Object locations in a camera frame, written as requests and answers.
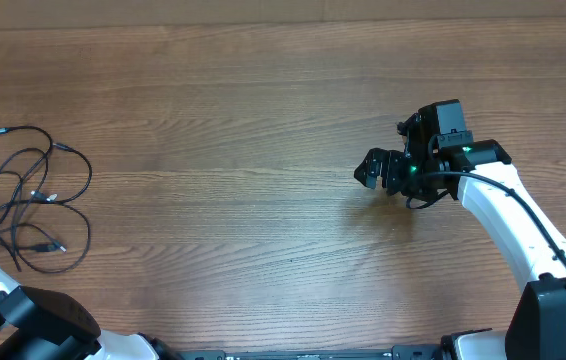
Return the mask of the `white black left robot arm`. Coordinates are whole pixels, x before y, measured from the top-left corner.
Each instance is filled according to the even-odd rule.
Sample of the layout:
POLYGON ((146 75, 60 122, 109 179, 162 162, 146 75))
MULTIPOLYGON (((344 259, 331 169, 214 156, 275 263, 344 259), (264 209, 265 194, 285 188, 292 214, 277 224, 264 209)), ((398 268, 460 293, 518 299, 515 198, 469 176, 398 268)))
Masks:
POLYGON ((143 334, 99 327, 67 294, 23 286, 0 268, 0 359, 178 359, 165 343, 143 334))

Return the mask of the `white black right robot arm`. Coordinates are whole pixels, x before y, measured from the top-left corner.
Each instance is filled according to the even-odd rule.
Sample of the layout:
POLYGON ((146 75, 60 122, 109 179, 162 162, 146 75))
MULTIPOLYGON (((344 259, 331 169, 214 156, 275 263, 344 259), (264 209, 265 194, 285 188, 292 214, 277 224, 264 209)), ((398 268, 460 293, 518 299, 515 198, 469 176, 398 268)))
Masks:
POLYGON ((504 332, 469 330, 437 344, 395 345, 393 359, 566 359, 566 238, 523 185, 495 140, 477 141, 459 100, 435 102, 398 123, 401 150, 372 148, 353 176, 367 188, 418 200, 449 196, 484 227, 521 291, 504 332))

